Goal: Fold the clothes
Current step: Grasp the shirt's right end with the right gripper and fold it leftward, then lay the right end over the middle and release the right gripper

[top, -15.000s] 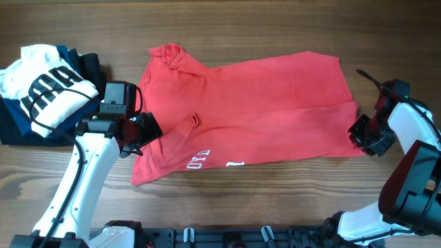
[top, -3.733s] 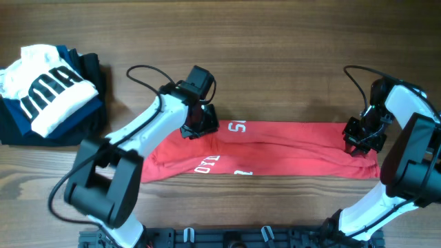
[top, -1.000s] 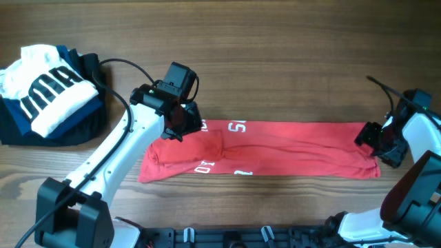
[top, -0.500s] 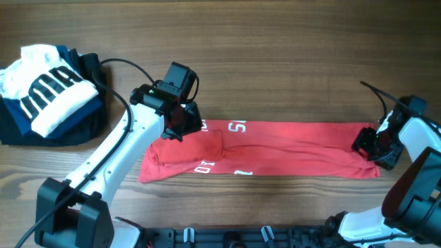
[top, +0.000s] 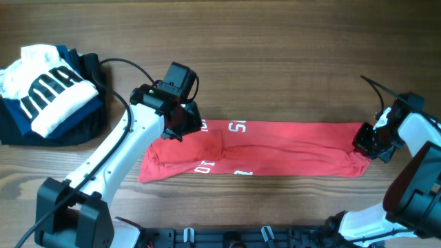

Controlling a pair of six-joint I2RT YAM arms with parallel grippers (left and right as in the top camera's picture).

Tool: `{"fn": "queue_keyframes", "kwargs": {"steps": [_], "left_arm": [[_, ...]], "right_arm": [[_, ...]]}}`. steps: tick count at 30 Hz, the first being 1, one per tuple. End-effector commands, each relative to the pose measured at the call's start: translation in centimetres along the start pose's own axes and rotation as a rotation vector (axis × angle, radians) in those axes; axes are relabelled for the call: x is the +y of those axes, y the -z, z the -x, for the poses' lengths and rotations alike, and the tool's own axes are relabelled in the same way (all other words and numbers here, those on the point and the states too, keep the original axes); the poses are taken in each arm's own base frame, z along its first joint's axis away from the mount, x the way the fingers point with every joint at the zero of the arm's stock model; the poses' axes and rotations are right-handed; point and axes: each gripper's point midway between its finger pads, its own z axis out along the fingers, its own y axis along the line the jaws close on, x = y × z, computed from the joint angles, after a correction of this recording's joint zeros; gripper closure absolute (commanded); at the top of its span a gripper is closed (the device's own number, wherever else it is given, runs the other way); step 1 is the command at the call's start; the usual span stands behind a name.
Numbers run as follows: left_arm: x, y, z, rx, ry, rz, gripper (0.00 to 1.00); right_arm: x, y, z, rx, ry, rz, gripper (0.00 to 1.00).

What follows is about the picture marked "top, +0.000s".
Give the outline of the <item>red t-shirt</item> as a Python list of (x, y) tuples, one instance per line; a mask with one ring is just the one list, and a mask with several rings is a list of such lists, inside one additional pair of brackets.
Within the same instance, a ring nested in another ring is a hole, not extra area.
[(179, 174), (357, 177), (371, 164), (352, 144), (360, 126), (206, 120), (183, 141), (154, 141), (138, 180), (151, 183)]

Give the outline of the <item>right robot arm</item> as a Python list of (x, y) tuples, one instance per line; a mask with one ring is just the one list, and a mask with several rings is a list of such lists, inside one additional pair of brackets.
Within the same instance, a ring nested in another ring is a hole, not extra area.
[(327, 219), (321, 247), (379, 247), (392, 238), (440, 237), (440, 122), (423, 110), (424, 99), (399, 94), (375, 125), (354, 138), (366, 155), (384, 162), (406, 146), (411, 160), (381, 203)]

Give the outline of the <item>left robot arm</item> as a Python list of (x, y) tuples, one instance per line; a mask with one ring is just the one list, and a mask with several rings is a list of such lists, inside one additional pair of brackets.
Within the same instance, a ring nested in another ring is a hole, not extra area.
[(143, 229), (113, 218), (110, 205), (138, 157), (159, 138), (199, 131), (195, 101), (181, 91), (136, 88), (117, 126), (64, 180), (47, 178), (37, 192), (34, 241), (41, 247), (139, 247)]

